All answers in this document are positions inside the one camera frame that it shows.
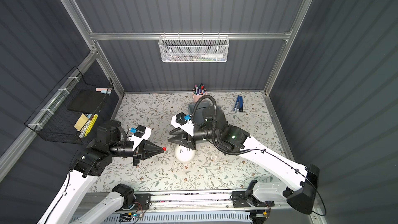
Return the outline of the blue stapler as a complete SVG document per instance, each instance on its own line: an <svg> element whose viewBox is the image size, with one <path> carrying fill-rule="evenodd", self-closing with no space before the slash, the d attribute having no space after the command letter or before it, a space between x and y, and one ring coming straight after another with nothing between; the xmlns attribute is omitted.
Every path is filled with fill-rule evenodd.
<svg viewBox="0 0 398 224"><path fill-rule="evenodd" d="M233 111L242 113L244 109L243 97L238 95L235 101Z"/></svg>

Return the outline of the white marker in basket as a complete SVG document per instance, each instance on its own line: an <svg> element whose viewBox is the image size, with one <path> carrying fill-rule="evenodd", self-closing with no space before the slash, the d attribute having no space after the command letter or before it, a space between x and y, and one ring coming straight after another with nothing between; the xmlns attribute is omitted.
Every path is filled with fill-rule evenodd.
<svg viewBox="0 0 398 224"><path fill-rule="evenodd" d="M205 54L201 55L201 58L209 60L223 60L223 54Z"/></svg>

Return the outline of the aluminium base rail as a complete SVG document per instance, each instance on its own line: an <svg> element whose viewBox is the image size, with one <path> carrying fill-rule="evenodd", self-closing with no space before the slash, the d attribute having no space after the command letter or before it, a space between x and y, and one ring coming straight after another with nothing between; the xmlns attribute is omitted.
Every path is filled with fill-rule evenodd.
<svg viewBox="0 0 398 224"><path fill-rule="evenodd" d="M117 185L104 199L89 210L84 219L90 223L101 222L116 211L145 211L152 207L152 201L157 206L161 201L170 207L183 208L187 206L222 207L232 203L239 207L272 207L272 202L285 200L296 211L309 215L313 211L317 191L311 185L305 185L299 190L282 187L281 184L262 184L253 180L246 191L209 191L189 192L182 194L151 195L138 193L126 185Z"/></svg>

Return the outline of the pink pen cup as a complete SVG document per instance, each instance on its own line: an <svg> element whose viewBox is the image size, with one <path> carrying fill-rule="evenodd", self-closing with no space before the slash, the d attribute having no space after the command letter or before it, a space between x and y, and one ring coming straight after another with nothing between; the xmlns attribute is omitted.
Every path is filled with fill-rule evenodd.
<svg viewBox="0 0 398 224"><path fill-rule="evenodd" d="M202 96L206 94L207 91L203 84L195 85L192 90L193 101L196 103Z"/></svg>

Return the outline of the white dome with screws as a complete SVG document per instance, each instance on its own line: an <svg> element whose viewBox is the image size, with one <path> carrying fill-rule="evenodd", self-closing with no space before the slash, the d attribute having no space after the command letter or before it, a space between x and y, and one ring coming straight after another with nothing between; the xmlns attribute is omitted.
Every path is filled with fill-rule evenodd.
<svg viewBox="0 0 398 224"><path fill-rule="evenodd" d="M188 163L191 162L196 155L196 151L182 145L175 146L175 157L179 162Z"/></svg>

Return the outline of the yellow sticky note pad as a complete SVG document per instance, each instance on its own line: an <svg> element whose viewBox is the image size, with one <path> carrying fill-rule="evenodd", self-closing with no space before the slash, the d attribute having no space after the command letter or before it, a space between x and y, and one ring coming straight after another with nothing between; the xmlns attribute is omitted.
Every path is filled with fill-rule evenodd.
<svg viewBox="0 0 398 224"><path fill-rule="evenodd" d="M76 121L74 128L80 131L88 122L89 118L85 114L81 114L79 119Z"/></svg>

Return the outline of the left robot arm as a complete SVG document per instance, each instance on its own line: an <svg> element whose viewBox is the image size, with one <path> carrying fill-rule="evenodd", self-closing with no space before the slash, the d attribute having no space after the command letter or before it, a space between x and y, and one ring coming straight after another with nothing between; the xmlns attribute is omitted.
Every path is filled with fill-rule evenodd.
<svg viewBox="0 0 398 224"><path fill-rule="evenodd" d="M96 138L78 150L59 192L40 218L40 224L68 224L91 186L114 157L131 158L134 166L165 152L149 138L152 129L138 125L127 136L120 121L109 120L98 126Z"/></svg>

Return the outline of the black notebook in basket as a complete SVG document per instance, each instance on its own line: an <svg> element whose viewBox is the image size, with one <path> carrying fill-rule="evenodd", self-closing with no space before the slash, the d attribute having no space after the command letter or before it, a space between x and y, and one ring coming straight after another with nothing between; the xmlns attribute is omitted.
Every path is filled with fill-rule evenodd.
<svg viewBox="0 0 398 224"><path fill-rule="evenodd" d="M67 110L78 113L94 114L98 112L108 95L99 91L80 90L67 105Z"/></svg>

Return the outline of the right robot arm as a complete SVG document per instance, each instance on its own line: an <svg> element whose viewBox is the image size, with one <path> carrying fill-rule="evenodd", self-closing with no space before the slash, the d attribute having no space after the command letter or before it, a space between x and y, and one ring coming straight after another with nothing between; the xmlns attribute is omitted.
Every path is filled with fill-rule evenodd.
<svg viewBox="0 0 398 224"><path fill-rule="evenodd" d="M214 97L205 95L198 99L190 114L183 112L171 119L174 127L169 132L170 143L196 150L198 141L210 142L224 155L247 159L276 176L281 183L272 188L252 180L245 191L246 202L257 207L268 201L285 200L296 211L316 214L315 201L319 198L320 169L314 164L305 166L272 151L249 132L228 123Z"/></svg>

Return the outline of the grey plastic parts bin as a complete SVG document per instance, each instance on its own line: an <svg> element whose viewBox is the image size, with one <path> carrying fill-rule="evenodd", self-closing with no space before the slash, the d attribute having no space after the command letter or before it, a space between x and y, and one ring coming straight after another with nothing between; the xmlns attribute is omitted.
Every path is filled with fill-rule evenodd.
<svg viewBox="0 0 398 224"><path fill-rule="evenodd" d="M214 106L209 101L204 101L196 105L190 105L190 115L194 122L194 136L193 140L197 143L205 143L211 141L212 123L214 116ZM227 124L224 113L221 108L217 106L216 111L216 132L221 131Z"/></svg>

